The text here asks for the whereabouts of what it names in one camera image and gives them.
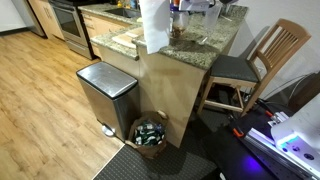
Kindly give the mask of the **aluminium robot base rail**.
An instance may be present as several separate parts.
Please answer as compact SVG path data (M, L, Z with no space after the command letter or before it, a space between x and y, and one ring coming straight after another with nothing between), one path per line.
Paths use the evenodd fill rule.
M268 122L271 128L289 118L284 112L276 112ZM272 135L268 137L255 128L251 128L245 140L264 151L266 154L288 165L294 172L303 178L320 179L320 153L296 134L276 142Z

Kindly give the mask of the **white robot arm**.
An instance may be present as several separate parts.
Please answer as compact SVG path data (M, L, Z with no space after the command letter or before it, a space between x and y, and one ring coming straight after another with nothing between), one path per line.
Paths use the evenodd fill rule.
M293 116L271 128L271 135L276 142L291 134L296 134L320 153L320 93Z

